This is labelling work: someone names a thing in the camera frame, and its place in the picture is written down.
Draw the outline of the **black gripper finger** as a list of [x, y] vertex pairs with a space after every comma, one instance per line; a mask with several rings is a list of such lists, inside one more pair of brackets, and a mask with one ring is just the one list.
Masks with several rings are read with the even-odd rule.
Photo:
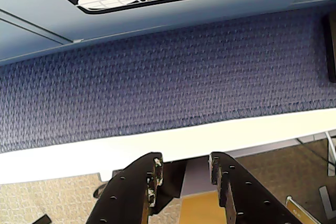
[[87, 223], [148, 223], [162, 183], [162, 154], [141, 156], [109, 180]]
[[254, 175], [223, 152], [209, 155], [211, 182], [227, 223], [301, 223]]

